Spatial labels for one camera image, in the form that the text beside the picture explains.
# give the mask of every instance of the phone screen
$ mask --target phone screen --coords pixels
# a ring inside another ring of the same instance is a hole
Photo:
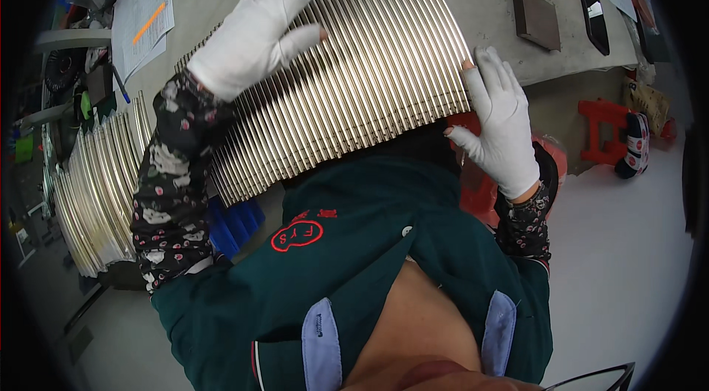
[[[606,20],[603,18],[603,8],[600,0],[580,0],[586,12],[586,33],[590,42],[604,55],[610,54]]]

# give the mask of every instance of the blue plastic crate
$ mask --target blue plastic crate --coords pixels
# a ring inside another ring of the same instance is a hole
[[[218,251],[231,259],[259,229],[265,218],[256,199],[225,208],[221,200],[214,197],[207,208],[209,239]]]

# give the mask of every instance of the red stool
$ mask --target red stool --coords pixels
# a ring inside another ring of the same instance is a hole
[[[583,160],[594,161],[598,164],[616,165],[627,154],[627,144],[620,141],[620,128],[627,128],[625,115],[634,112],[630,108],[620,106],[599,98],[597,101],[582,100],[579,102],[579,114],[589,118],[589,150],[581,151]],[[603,143],[603,150],[599,148],[600,137],[598,124],[601,122],[613,127],[613,140]]]

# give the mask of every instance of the brown sanding block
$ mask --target brown sanding block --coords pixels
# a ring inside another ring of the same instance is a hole
[[[562,50],[554,4],[545,0],[512,0],[517,35],[548,50]]]

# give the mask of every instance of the hand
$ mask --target hand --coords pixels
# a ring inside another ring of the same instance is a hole
[[[187,69],[211,93],[231,102],[327,37],[318,24],[283,35],[310,1],[240,0],[224,24],[192,56]]]
[[[480,119],[480,137],[457,126],[444,134],[498,183],[506,198],[517,199],[539,182],[527,96],[497,50],[475,48],[473,54],[478,66],[466,60],[463,75]]]

